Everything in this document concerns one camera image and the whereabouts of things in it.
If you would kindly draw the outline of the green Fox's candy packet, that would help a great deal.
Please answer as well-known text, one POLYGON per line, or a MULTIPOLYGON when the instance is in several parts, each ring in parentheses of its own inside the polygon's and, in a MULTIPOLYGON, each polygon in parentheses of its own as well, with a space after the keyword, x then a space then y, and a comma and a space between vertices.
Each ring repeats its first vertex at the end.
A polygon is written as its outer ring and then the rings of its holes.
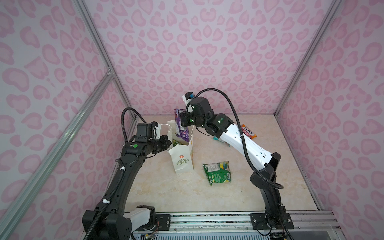
POLYGON ((173 139, 173 147, 176 147, 177 145, 188 146, 189 142, 173 139))

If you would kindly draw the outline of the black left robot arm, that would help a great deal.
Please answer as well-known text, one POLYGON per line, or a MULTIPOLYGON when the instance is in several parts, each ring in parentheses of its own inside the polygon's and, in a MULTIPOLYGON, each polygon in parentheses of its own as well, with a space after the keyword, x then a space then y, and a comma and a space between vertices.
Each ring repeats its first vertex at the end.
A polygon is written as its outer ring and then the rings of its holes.
POLYGON ((139 228, 153 230, 158 227, 156 210, 152 206, 138 206, 126 212, 126 201, 140 168, 149 154, 166 151, 172 142, 166 135, 146 142, 129 142, 122 148, 116 161, 119 169, 106 194, 93 211, 87 210, 82 223, 86 240, 128 240, 139 228))

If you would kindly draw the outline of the teal snack packet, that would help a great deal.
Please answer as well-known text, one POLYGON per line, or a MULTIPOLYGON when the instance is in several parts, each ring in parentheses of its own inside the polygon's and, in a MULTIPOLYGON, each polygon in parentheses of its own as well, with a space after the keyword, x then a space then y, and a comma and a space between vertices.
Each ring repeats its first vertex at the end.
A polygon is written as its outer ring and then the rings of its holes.
POLYGON ((217 138, 216 136, 213 137, 213 140, 218 141, 218 142, 223 143, 223 144, 226 144, 228 147, 231 146, 229 143, 227 143, 226 141, 223 141, 223 140, 217 138))

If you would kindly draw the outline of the purple candy packet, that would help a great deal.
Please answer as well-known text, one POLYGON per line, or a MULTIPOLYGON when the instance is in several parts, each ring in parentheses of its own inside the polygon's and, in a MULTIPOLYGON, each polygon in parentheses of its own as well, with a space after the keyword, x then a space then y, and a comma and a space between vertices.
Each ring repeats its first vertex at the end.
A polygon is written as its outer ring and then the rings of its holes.
POLYGON ((176 123, 176 136, 186 142, 190 141, 190 133, 188 127, 182 126, 181 113, 183 109, 174 109, 175 123, 176 123))

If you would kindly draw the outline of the aluminium frame post right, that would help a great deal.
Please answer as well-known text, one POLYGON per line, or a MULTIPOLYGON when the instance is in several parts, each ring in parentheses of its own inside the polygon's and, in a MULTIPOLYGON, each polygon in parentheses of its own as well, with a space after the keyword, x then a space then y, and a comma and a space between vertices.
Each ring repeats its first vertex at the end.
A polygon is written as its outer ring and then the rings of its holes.
POLYGON ((312 56, 315 54, 315 51, 317 47, 319 46, 320 42, 322 41, 324 35, 327 33, 327 30, 331 26, 332 22, 334 21, 335 17, 338 15, 338 12, 342 8, 344 4, 344 1, 342 0, 333 0, 331 2, 331 5, 329 9, 327 10, 321 24, 318 27, 318 30, 314 34, 313 39, 311 40, 308 49, 306 50, 303 59, 301 60, 300 64, 298 65, 297 70, 295 71, 286 91, 283 94, 283 97, 278 104, 278 107, 276 111, 274 112, 274 116, 277 119, 280 113, 283 111, 283 108, 288 101, 288 98, 290 97, 291 93, 294 90, 295 85, 299 82, 305 68, 307 67, 308 63, 310 62, 312 56))

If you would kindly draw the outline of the aluminium frame post left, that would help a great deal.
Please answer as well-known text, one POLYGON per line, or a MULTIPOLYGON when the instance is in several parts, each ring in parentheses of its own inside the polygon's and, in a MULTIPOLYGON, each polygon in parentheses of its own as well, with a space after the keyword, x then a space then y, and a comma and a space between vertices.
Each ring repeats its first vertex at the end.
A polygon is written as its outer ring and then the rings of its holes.
POLYGON ((107 48, 101 38, 101 35, 96 27, 96 24, 92 18, 92 15, 88 9, 88 6, 85 1, 83 0, 74 0, 74 5, 77 8, 77 11, 81 18, 83 19, 85 23, 85 27, 90 33, 90 36, 100 54, 101 59, 103 60, 106 68, 108 69, 108 73, 110 74, 112 81, 114 82, 115 86, 117 87, 118 93, 123 99, 123 103, 126 107, 131 107, 131 103, 129 101, 129 98, 123 88, 123 85, 121 83, 121 80, 116 72, 116 69, 114 67, 114 64, 112 63, 112 60, 108 54, 107 48))

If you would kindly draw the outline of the aluminium frame post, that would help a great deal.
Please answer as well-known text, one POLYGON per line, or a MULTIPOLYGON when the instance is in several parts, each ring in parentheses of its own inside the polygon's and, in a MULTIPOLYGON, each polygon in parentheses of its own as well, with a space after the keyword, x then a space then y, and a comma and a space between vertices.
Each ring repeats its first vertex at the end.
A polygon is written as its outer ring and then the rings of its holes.
POLYGON ((327 30, 331 26, 332 22, 334 21, 335 17, 338 15, 338 12, 342 8, 344 4, 344 1, 342 0, 333 0, 331 2, 331 5, 329 9, 327 10, 321 24, 318 27, 318 30, 314 34, 313 39, 311 40, 308 49, 306 50, 303 59, 301 60, 300 64, 298 65, 297 70, 295 71, 286 91, 283 94, 283 97, 278 104, 278 107, 276 111, 274 112, 274 116, 277 119, 280 113, 283 111, 283 108, 288 101, 288 98, 290 97, 291 93, 294 90, 295 85, 299 82, 305 68, 307 67, 308 63, 310 62, 312 56, 315 54, 315 51, 317 47, 319 46, 320 42, 322 41, 324 35, 327 33, 327 30))
POLYGON ((81 18, 83 19, 85 23, 85 27, 90 33, 90 36, 100 54, 101 59, 103 60, 106 68, 108 69, 108 73, 110 74, 112 81, 114 82, 115 86, 117 87, 118 93, 123 99, 123 103, 126 107, 131 107, 131 103, 129 101, 129 98, 123 88, 123 85, 121 83, 121 80, 116 72, 116 69, 114 67, 114 64, 112 63, 112 60, 108 54, 107 48, 101 38, 101 35, 96 27, 96 24, 92 18, 92 15, 88 9, 88 6, 85 1, 83 0, 74 0, 74 5, 77 8, 77 11, 81 18))

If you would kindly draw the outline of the green candy packet bottom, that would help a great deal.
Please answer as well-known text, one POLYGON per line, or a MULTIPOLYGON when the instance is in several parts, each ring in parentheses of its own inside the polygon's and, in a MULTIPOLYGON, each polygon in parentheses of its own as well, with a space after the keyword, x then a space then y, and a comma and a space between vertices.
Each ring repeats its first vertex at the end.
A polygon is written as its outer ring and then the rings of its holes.
POLYGON ((232 182, 231 170, 228 161, 203 164, 203 168, 211 186, 213 184, 232 182))

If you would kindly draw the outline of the aluminium diagonal frame bar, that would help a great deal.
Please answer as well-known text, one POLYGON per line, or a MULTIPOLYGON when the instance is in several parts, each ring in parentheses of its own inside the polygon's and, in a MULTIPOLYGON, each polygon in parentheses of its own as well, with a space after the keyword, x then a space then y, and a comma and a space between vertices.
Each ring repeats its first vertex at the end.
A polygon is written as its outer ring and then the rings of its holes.
POLYGON ((77 133, 89 117, 95 105, 100 100, 104 91, 108 88, 109 84, 114 78, 113 73, 107 73, 100 84, 96 87, 93 93, 85 101, 79 112, 70 122, 62 136, 51 148, 51 151, 43 159, 35 173, 31 176, 29 181, 23 187, 20 194, 10 205, 7 212, 1 220, 1 239, 7 240, 10 238, 15 228, 20 223, 28 211, 30 205, 48 180, 49 176, 57 166, 58 162, 64 156, 68 147, 71 145, 77 133))

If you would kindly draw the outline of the red yellow candy packet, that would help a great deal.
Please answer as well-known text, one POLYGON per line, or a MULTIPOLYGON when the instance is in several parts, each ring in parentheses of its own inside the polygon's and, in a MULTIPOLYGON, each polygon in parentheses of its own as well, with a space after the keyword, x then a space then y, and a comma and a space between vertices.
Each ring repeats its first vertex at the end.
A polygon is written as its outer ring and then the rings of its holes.
POLYGON ((252 132, 246 125, 242 125, 242 131, 244 135, 246 135, 251 140, 257 137, 257 135, 254 132, 252 132))

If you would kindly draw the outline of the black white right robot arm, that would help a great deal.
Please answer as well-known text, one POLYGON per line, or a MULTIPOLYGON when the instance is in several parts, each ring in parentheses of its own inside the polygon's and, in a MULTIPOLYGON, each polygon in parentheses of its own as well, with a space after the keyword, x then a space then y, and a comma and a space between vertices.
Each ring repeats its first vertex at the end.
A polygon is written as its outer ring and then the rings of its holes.
POLYGON ((280 195, 280 190, 284 187, 276 182, 276 170, 281 155, 277 152, 270 153, 246 136, 238 116, 232 120, 226 114, 216 114, 208 99, 196 97, 192 92, 188 92, 183 100, 186 104, 186 109, 181 113, 183 127, 203 128, 208 135, 228 143, 246 158, 253 171, 250 181, 260 190, 265 203, 262 225, 272 229, 292 230, 292 219, 280 195))

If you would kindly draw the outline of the white paper bag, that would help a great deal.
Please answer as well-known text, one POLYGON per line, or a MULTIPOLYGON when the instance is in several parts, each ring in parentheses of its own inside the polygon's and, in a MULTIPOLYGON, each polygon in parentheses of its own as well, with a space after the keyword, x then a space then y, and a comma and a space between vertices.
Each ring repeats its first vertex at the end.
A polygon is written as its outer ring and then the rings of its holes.
POLYGON ((168 149, 168 153, 171 156, 176 174, 193 171, 193 144, 195 128, 193 126, 189 127, 190 141, 188 146, 177 145, 176 147, 173 147, 173 139, 183 141, 176 136, 175 120, 167 121, 166 124, 162 124, 162 127, 168 127, 167 136, 172 142, 172 146, 168 149))

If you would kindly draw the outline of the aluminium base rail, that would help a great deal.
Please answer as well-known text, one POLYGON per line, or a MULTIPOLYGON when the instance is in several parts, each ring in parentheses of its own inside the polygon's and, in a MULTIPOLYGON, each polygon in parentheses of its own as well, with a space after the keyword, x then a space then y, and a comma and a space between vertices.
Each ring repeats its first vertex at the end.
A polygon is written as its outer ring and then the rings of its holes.
POLYGON ((138 209, 83 217, 84 240, 344 240, 330 211, 288 211, 272 227, 262 212, 159 212, 138 209))

